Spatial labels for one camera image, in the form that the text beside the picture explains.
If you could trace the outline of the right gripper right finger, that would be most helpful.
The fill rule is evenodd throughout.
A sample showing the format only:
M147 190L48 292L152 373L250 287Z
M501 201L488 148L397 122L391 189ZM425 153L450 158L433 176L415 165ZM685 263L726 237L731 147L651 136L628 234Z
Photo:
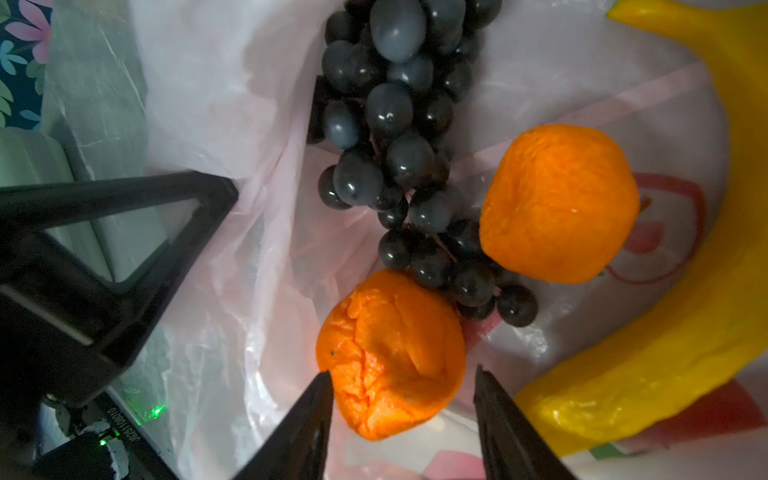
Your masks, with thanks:
M479 366L474 405L487 479L575 480L495 376Z

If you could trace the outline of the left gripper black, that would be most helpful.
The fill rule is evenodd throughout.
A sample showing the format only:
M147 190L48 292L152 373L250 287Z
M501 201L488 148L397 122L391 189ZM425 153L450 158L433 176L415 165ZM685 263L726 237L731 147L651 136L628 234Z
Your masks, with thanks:
M122 282L108 281L38 231L23 190L1 191L1 357L44 395L81 407L135 362L152 326L136 300L172 297L238 199L200 172L77 182L94 219L186 200L198 209Z

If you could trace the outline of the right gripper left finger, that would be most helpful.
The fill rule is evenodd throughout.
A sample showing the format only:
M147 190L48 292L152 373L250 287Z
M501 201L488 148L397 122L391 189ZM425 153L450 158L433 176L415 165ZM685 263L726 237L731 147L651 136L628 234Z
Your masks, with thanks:
M235 479L322 479L333 403L330 373L316 375Z

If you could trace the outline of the orange fake fruit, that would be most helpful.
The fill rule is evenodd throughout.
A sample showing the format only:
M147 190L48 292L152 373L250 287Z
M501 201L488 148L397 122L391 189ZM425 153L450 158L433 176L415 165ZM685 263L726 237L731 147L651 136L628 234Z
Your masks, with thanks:
M596 277L628 238L640 197L607 134L544 125L506 151L482 204L479 239L501 267L562 284Z
M348 426L379 441L432 419L456 397L466 369L459 317L405 273L370 275L337 304L316 342L320 371Z

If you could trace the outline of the pink plastic bag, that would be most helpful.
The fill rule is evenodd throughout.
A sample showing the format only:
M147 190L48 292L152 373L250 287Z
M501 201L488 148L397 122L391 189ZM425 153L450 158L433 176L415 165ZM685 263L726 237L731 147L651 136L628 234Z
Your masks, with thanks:
M160 321L168 342L166 416L184 479L230 479L316 375L314 345L331 308L374 268L374 214L335 212L315 181L333 158L305 146L312 74L332 1L135 1L147 84L151 172L233 180L239 199ZM475 87L452 128L453 182L476 209L511 140L549 122L609 134L652 205L635 238L664 228L647 254L622 250L581 285L532 283L534 325L470 329L457 399L427 423L369 442L335 417L331 479L472 478L480 444L474 372L510 392L651 310L712 231L727 188L730 137L706 65L682 45L610 20L607 1L507 1L484 33ZM732 379L767 410L767 347Z

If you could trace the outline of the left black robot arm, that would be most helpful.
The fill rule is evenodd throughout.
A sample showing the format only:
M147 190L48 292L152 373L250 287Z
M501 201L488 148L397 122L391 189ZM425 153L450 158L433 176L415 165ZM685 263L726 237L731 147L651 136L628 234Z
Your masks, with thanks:
M134 362L238 199L200 172L6 187L1 192L1 475L111 479L97 432L34 453L46 398L86 405ZM55 227L194 200L197 208L125 280L107 280L53 239Z

